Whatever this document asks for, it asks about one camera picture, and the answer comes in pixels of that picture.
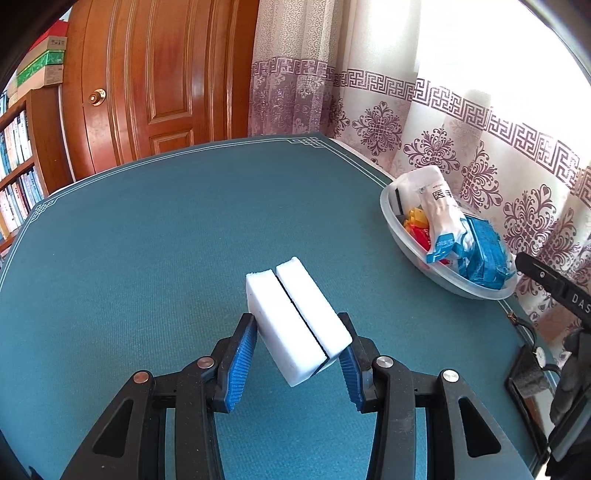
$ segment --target curtain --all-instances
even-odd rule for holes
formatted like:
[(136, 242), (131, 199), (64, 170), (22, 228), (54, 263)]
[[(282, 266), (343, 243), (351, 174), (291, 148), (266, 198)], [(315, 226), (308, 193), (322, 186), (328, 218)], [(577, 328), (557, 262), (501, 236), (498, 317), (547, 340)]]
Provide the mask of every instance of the curtain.
[[(591, 86), (518, 0), (261, 0), (249, 134), (321, 131), (454, 194), (589, 289)], [(558, 358), (578, 320), (522, 278)]]

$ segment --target clear plastic container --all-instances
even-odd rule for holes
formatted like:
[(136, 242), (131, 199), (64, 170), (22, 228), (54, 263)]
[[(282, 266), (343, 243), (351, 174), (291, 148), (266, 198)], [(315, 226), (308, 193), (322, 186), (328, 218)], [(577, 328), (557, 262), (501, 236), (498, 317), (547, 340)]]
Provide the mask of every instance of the clear plastic container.
[(425, 249), (408, 234), (392, 211), (392, 205), (397, 205), (396, 188), (400, 183), (405, 181), (405, 178), (406, 174), (400, 175), (390, 185), (384, 188), (379, 197), (379, 204), (382, 208), (384, 218), (388, 223), (388, 229), (400, 247), (400, 250), (404, 252), (415, 267), (437, 285), (460, 297), (477, 300), (502, 300), (509, 297), (517, 286), (518, 277), (516, 274), (507, 279), (502, 289), (493, 290), (472, 283), (439, 262), (427, 264)]

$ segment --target white foam block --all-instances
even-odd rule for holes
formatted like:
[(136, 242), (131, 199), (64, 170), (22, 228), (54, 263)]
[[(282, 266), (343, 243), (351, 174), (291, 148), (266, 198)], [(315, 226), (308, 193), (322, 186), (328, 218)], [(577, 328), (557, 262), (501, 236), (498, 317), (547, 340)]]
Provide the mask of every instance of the white foam block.
[(328, 355), (328, 367), (353, 339), (297, 257), (277, 266), (277, 277)]
[(281, 374), (291, 387), (310, 378), (326, 355), (272, 270), (246, 276), (248, 312)]

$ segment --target teal table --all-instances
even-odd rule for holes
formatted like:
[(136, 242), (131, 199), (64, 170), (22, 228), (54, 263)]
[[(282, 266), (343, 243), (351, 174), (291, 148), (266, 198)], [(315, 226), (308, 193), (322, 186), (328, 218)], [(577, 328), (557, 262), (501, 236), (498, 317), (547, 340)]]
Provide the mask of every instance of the teal table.
[[(531, 463), (504, 389), (518, 334), (498, 303), (452, 295), (403, 256), (379, 209), (388, 182), (321, 135), (266, 137), (128, 164), (39, 204), (0, 278), (0, 430), (21, 463), (57, 480), (134, 371), (209, 353), (246, 311), (245, 275), (294, 255), (381, 352), (458, 370)], [(216, 422), (228, 480), (365, 478), (375, 415), (337, 365), (290, 388), (258, 342), (242, 402)]]

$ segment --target black clip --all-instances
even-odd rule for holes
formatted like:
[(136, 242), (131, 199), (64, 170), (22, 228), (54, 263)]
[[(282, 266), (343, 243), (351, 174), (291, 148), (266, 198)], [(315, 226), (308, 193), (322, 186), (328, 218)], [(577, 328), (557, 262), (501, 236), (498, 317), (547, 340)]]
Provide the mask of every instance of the black clip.
[(256, 344), (253, 315), (234, 334), (180, 372), (136, 372), (92, 427), (61, 480), (164, 480), (166, 409), (176, 408), (178, 480), (223, 480), (214, 412), (242, 397)]
[(353, 337), (340, 357), (349, 397), (361, 413), (378, 412), (368, 480), (415, 478), (415, 408), (427, 413), (430, 479), (531, 480), (519, 453), (456, 371), (437, 377), (412, 372), (359, 337), (346, 313), (339, 318)]

